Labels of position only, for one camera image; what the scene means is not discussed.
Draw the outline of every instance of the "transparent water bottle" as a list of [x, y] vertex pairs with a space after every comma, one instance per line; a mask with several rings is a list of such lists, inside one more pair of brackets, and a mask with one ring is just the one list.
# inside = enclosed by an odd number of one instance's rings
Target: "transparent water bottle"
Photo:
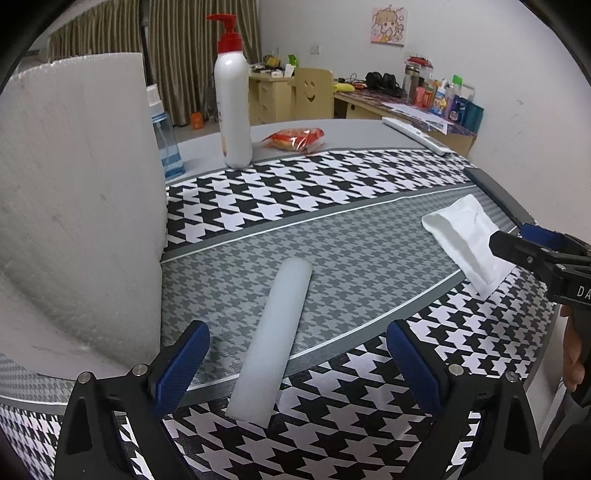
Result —
[[183, 160], [178, 151], [177, 140], [174, 136], [173, 125], [168, 113], [164, 111], [158, 87], [150, 85], [147, 89], [148, 101], [150, 102], [150, 114], [152, 115], [152, 124], [156, 143], [158, 144], [158, 154], [164, 167], [164, 177], [169, 180], [185, 173]]

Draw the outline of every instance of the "white bottle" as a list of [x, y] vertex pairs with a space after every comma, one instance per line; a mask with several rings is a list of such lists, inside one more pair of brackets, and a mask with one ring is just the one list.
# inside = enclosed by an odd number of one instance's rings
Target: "white bottle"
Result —
[[251, 124], [248, 115], [248, 63], [242, 39], [234, 32], [236, 15], [208, 15], [223, 22], [226, 32], [217, 44], [216, 81], [222, 152], [230, 168], [246, 168], [252, 161]]

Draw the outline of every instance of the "wooden chair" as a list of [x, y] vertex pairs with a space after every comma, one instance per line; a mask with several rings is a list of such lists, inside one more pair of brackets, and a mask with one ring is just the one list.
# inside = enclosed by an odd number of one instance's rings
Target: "wooden chair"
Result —
[[294, 120], [333, 118], [335, 93], [333, 75], [328, 70], [296, 68]]

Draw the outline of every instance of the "curtain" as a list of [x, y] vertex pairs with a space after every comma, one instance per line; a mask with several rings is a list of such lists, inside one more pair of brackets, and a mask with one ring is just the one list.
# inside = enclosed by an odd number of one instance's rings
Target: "curtain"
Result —
[[148, 54], [152, 73], [174, 125], [186, 125], [193, 112], [203, 112], [206, 91], [217, 58], [221, 22], [207, 15], [236, 14], [244, 55], [261, 59], [256, 0], [150, 0]]
[[140, 0], [108, 0], [50, 36], [50, 61], [117, 51], [142, 52]]

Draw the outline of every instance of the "canvas print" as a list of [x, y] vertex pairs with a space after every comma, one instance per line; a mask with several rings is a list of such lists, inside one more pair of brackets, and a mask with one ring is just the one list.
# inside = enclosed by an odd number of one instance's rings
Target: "canvas print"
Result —
[[406, 38], [407, 10], [404, 7], [374, 8], [371, 28], [373, 43], [404, 45]]

